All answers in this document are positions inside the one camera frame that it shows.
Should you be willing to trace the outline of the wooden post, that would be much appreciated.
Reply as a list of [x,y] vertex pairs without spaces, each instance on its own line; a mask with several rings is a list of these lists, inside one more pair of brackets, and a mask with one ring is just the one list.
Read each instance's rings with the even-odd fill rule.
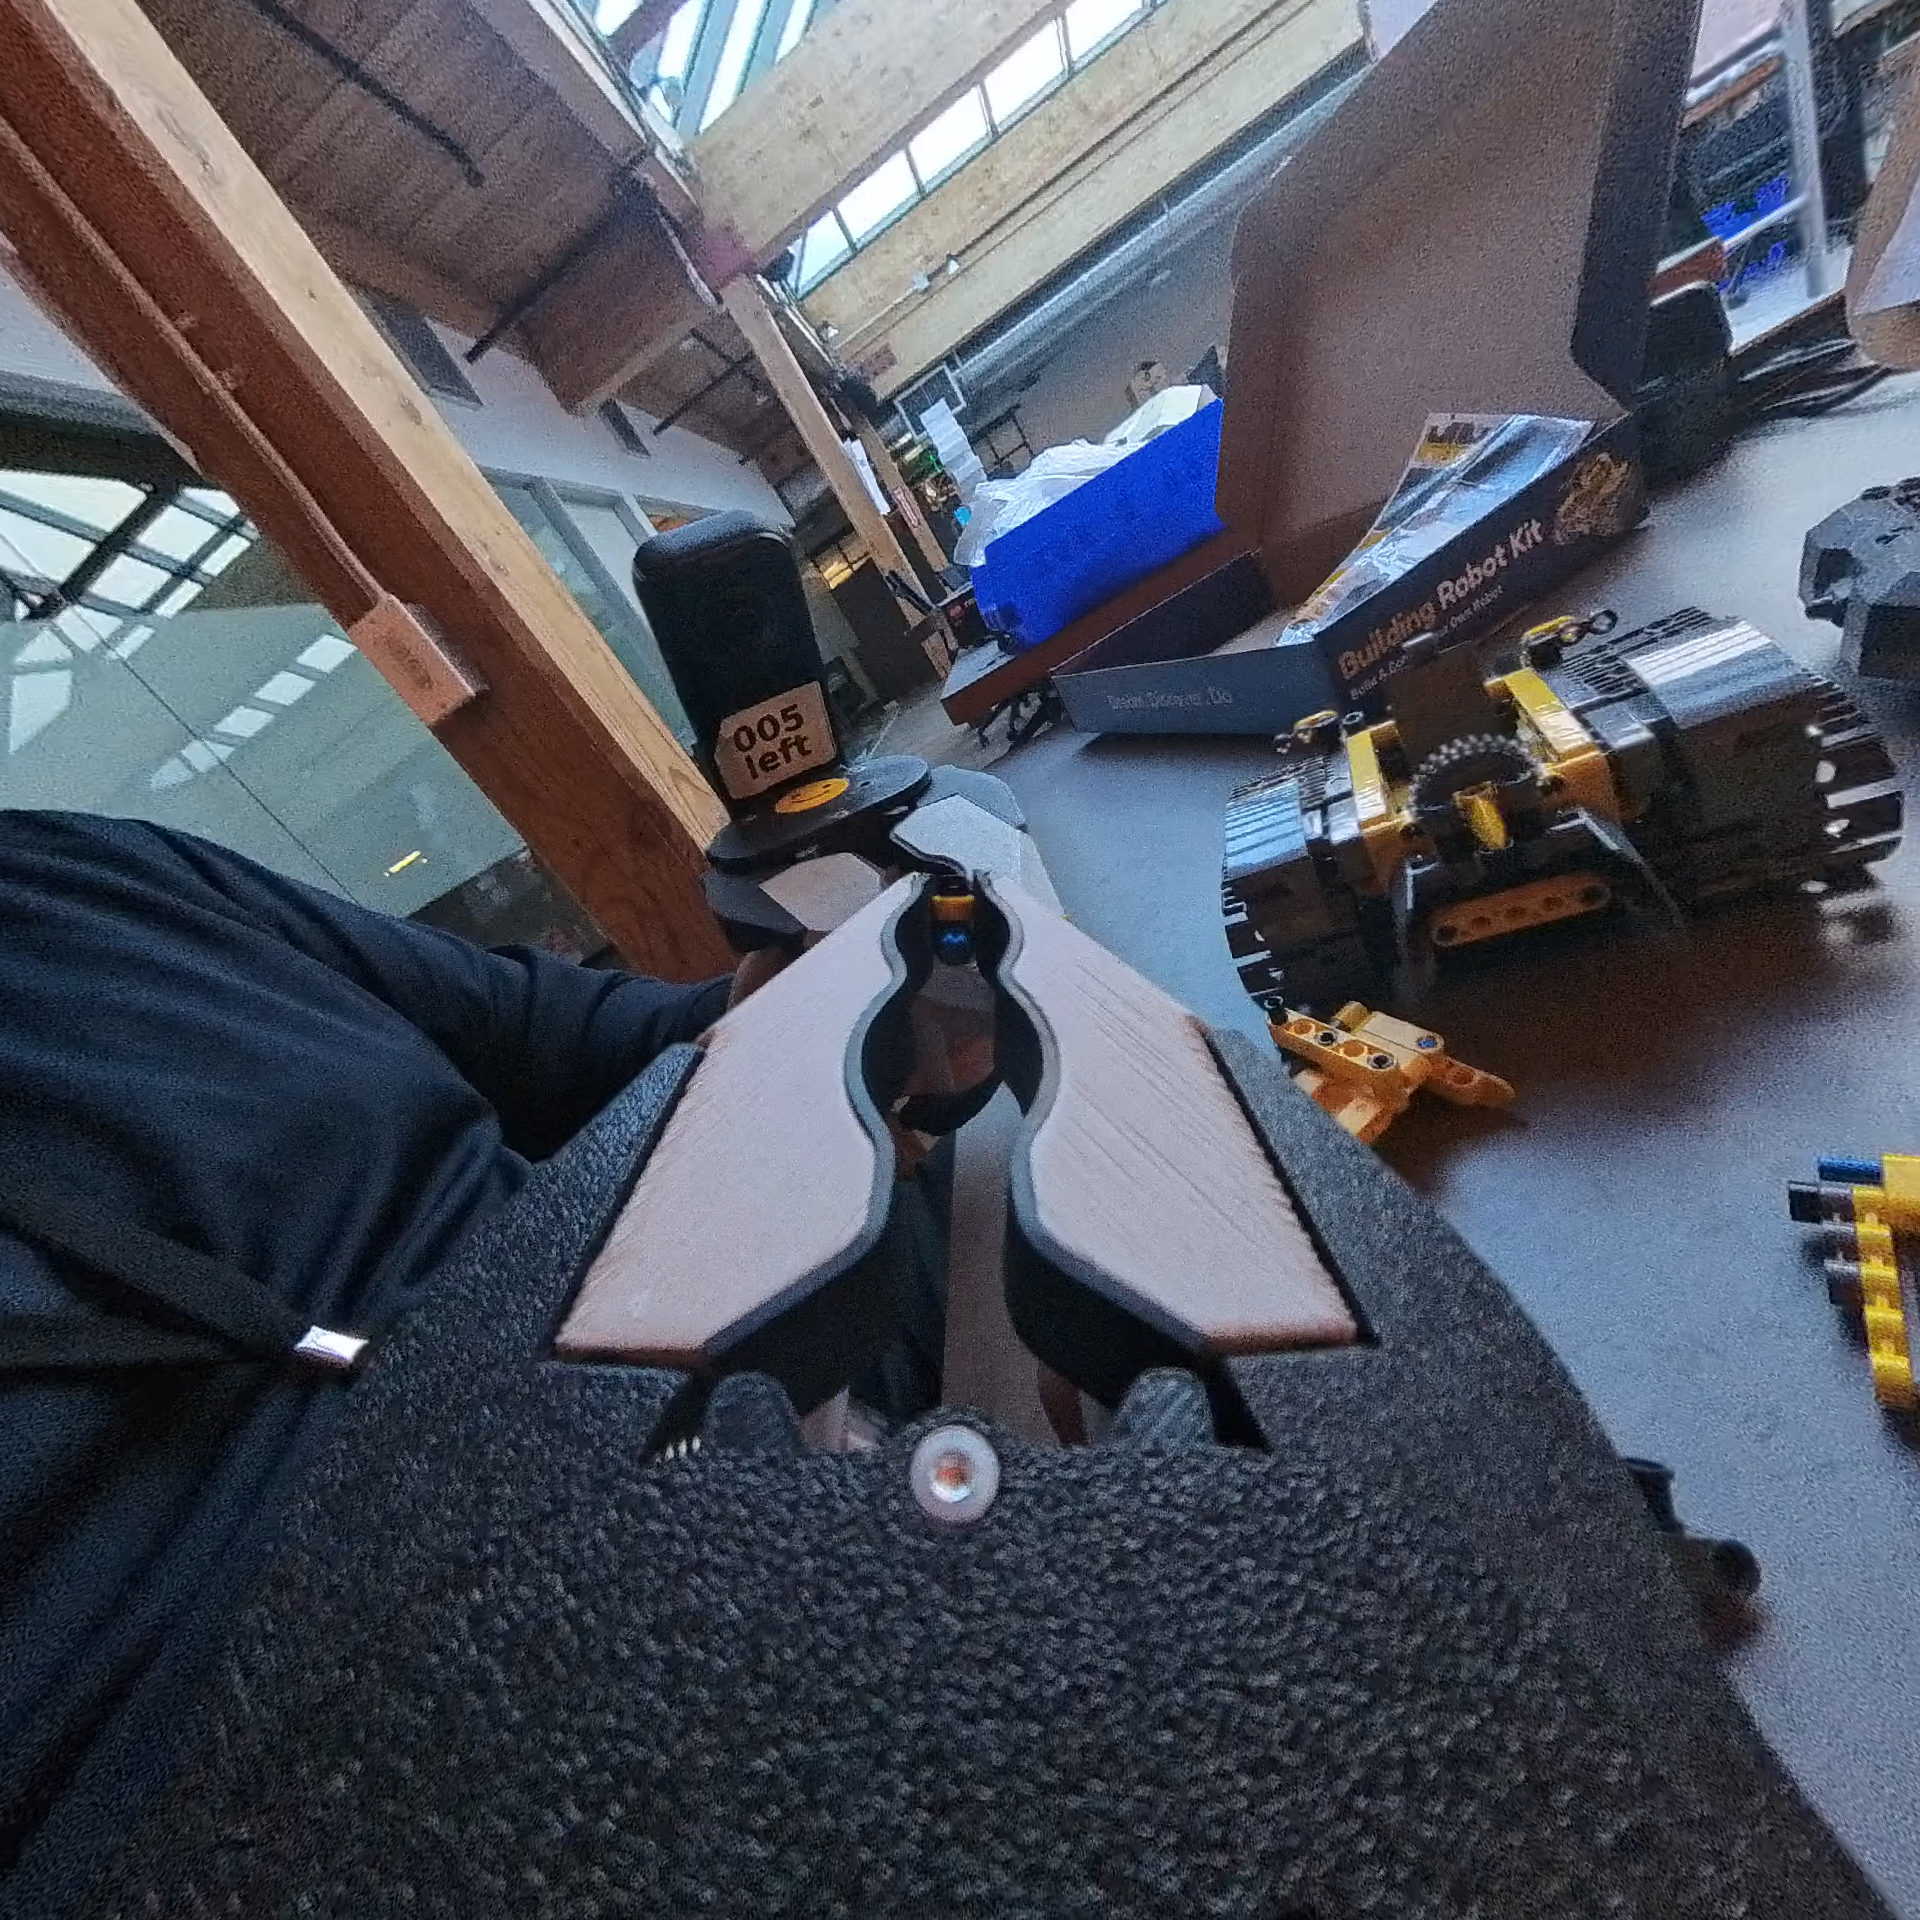
[[730,966],[691,758],[137,5],[2,5],[11,269],[638,971]]

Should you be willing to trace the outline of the person's left hand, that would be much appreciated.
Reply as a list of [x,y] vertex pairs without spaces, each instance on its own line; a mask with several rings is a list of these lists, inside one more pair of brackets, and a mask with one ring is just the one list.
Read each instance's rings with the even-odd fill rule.
[[761,993],[771,978],[799,957],[802,949],[792,945],[771,945],[743,953],[727,984],[712,981],[701,987],[691,1016],[687,1016],[686,1040],[705,1045],[712,1026],[743,1001]]

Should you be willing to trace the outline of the yellow black brick assembly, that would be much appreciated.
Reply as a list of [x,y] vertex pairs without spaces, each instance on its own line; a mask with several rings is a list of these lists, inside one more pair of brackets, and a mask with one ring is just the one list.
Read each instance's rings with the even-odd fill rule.
[[1331,1018],[1280,1009],[1266,1030],[1289,1057],[1293,1085],[1365,1146],[1377,1142],[1417,1094],[1480,1110],[1517,1098],[1498,1074],[1461,1064],[1431,1028],[1359,1001]]

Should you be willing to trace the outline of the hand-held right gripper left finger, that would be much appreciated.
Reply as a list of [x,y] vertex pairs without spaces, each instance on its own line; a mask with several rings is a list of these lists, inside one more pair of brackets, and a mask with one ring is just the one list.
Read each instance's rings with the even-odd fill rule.
[[555,1353],[869,1365],[896,1331],[888,1110],[928,978],[910,876],[715,1025]]

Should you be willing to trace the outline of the grey desk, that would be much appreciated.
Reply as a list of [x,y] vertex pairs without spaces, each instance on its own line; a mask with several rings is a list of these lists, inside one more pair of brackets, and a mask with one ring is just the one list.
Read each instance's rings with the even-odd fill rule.
[[[1631,626],[1697,605],[1826,670],[1805,530],[1914,475],[1914,376],[1768,426],[1570,588]],[[1070,914],[1213,1025],[1263,1040],[1213,900],[1221,809],[1267,747],[1048,731],[998,762]],[[1899,1915],[1917,1889],[1914,1429],[1880,1416],[1785,1187],[1914,1149],[1914,828],[1857,897],[1682,936],[1568,932],[1448,974],[1426,1016],[1519,1093],[1421,1100],[1382,1139],[1517,1294],[1621,1449],[1749,1542],[1765,1617],[1722,1669]]]

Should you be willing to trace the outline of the robot kit cardboard box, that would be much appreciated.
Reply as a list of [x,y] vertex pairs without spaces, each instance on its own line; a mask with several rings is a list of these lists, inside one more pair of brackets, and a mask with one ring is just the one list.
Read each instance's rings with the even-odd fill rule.
[[1699,5],[1432,5],[1238,217],[1229,555],[1053,668],[1089,733],[1374,713],[1645,510],[1633,397]]

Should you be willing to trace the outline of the yellow brick beam with pins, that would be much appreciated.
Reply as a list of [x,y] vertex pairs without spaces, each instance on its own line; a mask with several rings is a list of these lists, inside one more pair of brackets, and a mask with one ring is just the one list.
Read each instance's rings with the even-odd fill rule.
[[1873,1396],[1917,1412],[1917,1157],[1826,1157],[1786,1187],[1790,1219],[1827,1234],[1831,1301],[1857,1324]]

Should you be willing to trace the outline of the yellow black brick toy robot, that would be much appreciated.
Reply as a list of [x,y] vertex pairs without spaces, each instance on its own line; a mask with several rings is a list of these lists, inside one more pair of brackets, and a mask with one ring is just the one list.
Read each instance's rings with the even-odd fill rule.
[[1326,1016],[1539,929],[1849,893],[1899,845],[1904,789],[1865,708],[1753,625],[1602,611],[1528,628],[1498,675],[1414,640],[1375,716],[1275,739],[1223,836],[1240,987]]

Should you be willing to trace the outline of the large blue bin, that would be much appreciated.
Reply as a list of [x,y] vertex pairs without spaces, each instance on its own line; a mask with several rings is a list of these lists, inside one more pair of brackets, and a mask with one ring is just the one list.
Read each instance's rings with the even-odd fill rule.
[[1224,408],[1152,441],[1007,536],[970,585],[990,630],[1014,648],[1058,633],[1147,571],[1224,532],[1215,470]]

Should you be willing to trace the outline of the person's left forearm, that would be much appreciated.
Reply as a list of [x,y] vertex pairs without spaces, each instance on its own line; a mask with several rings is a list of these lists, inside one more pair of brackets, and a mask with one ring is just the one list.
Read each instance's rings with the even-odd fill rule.
[[661,1052],[695,1042],[733,977],[665,984],[533,949],[482,949],[443,930],[366,917],[351,937],[373,995],[419,1028],[490,1106],[507,1148],[544,1161]]

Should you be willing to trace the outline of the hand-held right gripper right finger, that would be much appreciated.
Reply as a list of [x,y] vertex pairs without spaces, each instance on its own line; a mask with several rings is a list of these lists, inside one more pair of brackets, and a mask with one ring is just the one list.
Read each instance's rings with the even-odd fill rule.
[[1349,1348],[1327,1272],[1201,1021],[1024,886],[977,884],[1010,1157],[1006,1302],[1041,1362]]

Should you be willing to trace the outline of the grey tracked brick module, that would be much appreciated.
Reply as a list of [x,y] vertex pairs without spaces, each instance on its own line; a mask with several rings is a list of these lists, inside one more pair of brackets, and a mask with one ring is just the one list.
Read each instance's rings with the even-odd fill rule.
[[1809,620],[1842,633],[1865,681],[1917,683],[1917,477],[1866,488],[1814,523],[1795,576]]

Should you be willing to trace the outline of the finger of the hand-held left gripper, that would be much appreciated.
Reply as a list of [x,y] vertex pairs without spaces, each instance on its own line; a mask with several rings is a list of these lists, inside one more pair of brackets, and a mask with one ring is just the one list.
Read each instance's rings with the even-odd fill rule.
[[755,949],[810,949],[855,937],[875,941],[913,902],[913,882],[862,856],[816,856],[755,881],[766,930]]
[[934,897],[970,900],[967,922],[984,922],[990,884],[1011,884],[1053,918],[1066,922],[1033,834],[965,796],[906,811],[896,828],[896,869],[933,876]]

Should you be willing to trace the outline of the small black brick piece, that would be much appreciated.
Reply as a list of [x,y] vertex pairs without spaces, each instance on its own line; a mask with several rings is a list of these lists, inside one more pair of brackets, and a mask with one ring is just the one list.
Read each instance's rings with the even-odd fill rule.
[[1674,1573],[1699,1609],[1729,1613],[1749,1608],[1759,1596],[1759,1560],[1742,1541],[1713,1539],[1682,1522],[1674,1506],[1672,1467],[1648,1457],[1622,1457],[1622,1467],[1654,1530],[1663,1537]]

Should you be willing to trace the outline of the person's dark clothing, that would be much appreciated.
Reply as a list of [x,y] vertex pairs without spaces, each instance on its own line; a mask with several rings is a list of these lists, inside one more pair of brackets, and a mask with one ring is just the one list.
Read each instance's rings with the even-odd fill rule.
[[[2,838],[5,1200],[51,1185],[373,1338],[513,1200],[536,1161],[353,966],[402,918],[152,822]],[[342,1404],[226,1360],[5,1381],[7,1834],[125,1740]]]

